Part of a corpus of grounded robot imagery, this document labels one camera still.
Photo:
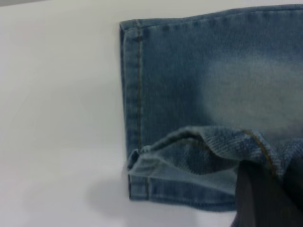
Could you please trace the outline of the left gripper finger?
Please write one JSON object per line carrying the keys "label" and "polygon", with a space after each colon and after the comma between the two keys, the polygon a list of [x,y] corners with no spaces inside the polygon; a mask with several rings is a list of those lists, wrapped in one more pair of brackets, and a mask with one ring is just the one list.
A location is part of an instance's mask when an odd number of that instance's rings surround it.
{"label": "left gripper finger", "polygon": [[233,227],[301,227],[303,175],[288,169],[283,181],[263,166],[242,161],[235,190]]}

